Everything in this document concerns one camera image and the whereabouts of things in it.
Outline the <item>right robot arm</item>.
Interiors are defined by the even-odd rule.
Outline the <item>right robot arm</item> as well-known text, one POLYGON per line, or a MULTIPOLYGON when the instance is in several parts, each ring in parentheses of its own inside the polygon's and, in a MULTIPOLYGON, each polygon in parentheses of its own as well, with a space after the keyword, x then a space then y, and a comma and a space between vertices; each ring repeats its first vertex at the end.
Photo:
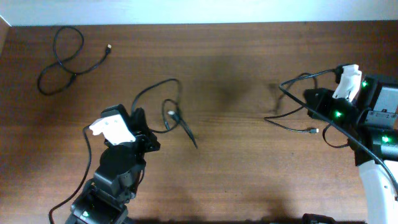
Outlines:
POLYGON ((397 223, 397 80, 367 75, 352 103, 326 88, 305 90, 308 115, 350 133, 347 145, 364 186, 368 223, 397 223))

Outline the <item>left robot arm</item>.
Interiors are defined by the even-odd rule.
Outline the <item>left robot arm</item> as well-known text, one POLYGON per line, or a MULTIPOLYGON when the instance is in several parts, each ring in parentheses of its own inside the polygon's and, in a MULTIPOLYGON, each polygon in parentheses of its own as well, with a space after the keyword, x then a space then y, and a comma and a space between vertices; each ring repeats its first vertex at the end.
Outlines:
POLYGON ((158 151, 160 143, 149 129, 142 108, 128 113, 123 105, 101 112, 88 126, 102 135, 107 147, 93 178, 71 205, 67 223, 132 223, 127 204, 134 200, 145 169, 145 154, 158 151))

